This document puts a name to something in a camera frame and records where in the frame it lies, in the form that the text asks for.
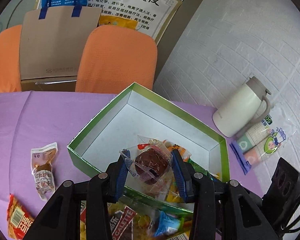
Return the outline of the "orange chair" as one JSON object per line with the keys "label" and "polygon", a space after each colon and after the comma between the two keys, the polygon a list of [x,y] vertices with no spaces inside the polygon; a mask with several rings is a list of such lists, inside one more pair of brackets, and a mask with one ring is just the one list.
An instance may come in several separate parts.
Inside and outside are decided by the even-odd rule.
{"label": "orange chair", "polygon": [[0,33],[0,93],[20,92],[19,46],[21,25]]}
{"label": "orange chair", "polygon": [[76,92],[119,94],[136,82],[153,88],[158,49],[136,30],[102,25],[89,35],[76,81]]}

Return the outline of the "clear pack brown pastry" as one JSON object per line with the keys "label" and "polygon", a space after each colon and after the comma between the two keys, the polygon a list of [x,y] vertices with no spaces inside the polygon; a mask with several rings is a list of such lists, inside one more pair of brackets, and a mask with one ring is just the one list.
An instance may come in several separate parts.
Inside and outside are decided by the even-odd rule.
{"label": "clear pack brown pastry", "polygon": [[153,185],[170,170],[172,155],[160,141],[138,144],[120,151],[127,170],[140,182]]}

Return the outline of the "red orange snack pack barcode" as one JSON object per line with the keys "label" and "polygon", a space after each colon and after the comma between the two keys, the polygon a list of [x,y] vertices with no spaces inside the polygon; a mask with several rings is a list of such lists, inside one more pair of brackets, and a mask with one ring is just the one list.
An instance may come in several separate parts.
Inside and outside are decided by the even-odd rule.
{"label": "red orange snack pack barcode", "polygon": [[8,236],[12,239],[23,239],[33,221],[34,218],[27,209],[10,194],[7,208]]}

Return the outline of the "right orange chair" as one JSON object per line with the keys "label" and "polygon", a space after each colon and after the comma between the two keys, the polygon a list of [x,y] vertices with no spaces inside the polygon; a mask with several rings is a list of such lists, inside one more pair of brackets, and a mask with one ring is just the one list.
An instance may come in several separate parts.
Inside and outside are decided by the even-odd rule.
{"label": "right orange chair", "polygon": [[136,30],[102,25],[89,35],[76,81],[76,92],[119,94],[136,82],[153,88],[158,49]]}

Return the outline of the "paper cups in plastic bag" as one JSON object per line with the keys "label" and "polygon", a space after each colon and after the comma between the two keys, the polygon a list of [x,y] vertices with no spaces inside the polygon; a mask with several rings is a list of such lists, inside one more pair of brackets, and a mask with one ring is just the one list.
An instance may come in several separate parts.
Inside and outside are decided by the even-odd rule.
{"label": "paper cups in plastic bag", "polygon": [[264,119],[230,144],[243,173],[271,157],[296,130],[287,107],[276,103]]}

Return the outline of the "galette chips bag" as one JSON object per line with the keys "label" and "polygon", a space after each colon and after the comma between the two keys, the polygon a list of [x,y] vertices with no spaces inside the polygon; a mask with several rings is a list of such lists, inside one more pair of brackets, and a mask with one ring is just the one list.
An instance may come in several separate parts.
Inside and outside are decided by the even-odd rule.
{"label": "galette chips bag", "polygon": [[151,216],[138,213],[136,207],[117,202],[108,203],[112,239],[149,239],[153,226]]}

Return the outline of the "white poster chinese text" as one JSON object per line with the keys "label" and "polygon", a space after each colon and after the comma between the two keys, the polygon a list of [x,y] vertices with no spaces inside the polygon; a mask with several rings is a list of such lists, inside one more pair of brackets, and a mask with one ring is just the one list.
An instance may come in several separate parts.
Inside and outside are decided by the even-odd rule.
{"label": "white poster chinese text", "polygon": [[180,0],[88,0],[102,10],[99,25],[139,31],[158,43],[181,5]]}

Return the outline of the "green cardboard box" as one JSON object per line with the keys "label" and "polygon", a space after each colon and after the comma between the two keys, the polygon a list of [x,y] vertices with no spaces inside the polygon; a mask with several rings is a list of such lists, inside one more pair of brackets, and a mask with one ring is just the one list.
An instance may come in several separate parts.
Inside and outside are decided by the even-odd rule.
{"label": "green cardboard box", "polygon": [[205,123],[133,83],[99,111],[68,145],[73,164],[93,177],[132,149],[139,137],[168,140],[186,148],[191,160],[222,182],[230,179],[226,139]]}

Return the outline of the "left orange chair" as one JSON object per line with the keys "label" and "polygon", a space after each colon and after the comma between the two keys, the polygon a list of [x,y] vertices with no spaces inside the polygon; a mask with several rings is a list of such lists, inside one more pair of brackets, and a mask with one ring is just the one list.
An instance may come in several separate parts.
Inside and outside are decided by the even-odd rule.
{"label": "left orange chair", "polygon": [[21,25],[0,33],[0,93],[20,92],[19,46]]}

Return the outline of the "blue candy wrapper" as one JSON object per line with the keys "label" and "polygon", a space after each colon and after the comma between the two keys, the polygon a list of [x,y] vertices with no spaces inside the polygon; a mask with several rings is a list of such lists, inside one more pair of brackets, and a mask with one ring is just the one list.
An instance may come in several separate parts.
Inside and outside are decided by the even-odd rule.
{"label": "blue candy wrapper", "polygon": [[173,217],[171,215],[168,215],[164,211],[161,211],[157,226],[155,227],[156,230],[154,233],[154,237],[159,237],[162,235],[173,235],[182,229],[183,224],[183,218]]}

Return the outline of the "white thermos jug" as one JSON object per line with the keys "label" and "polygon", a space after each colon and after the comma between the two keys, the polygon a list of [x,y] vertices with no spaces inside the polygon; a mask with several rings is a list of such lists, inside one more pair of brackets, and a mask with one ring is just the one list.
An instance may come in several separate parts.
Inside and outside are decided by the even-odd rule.
{"label": "white thermos jug", "polygon": [[261,122],[271,109],[267,98],[270,94],[258,78],[251,77],[215,111],[212,116],[215,126],[230,138],[243,128]]}

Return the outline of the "clear brown meat snack pack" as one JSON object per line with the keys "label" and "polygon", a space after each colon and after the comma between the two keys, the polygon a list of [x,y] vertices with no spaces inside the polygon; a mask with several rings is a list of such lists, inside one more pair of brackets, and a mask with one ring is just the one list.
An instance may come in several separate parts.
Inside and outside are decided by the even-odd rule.
{"label": "clear brown meat snack pack", "polygon": [[31,149],[31,172],[37,193],[43,201],[47,201],[46,194],[51,195],[55,192],[52,161],[57,153],[57,142]]}

